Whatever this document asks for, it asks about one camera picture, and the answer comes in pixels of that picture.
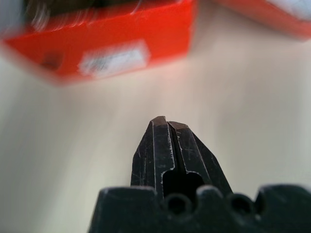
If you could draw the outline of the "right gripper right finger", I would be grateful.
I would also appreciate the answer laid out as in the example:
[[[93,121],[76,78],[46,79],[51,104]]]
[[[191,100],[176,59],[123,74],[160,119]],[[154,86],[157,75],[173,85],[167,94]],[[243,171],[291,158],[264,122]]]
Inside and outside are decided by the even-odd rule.
[[[232,189],[214,154],[186,124],[170,121],[169,126],[176,151],[181,156],[181,167],[191,187],[196,190],[211,185],[223,195],[231,194]]]

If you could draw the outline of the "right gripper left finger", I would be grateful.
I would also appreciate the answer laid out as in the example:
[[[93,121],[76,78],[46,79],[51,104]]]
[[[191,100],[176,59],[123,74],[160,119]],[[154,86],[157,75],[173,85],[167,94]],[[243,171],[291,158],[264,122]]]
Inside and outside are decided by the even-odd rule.
[[[163,176],[176,167],[170,127],[164,116],[149,125],[133,156],[131,186],[149,186],[164,194]]]

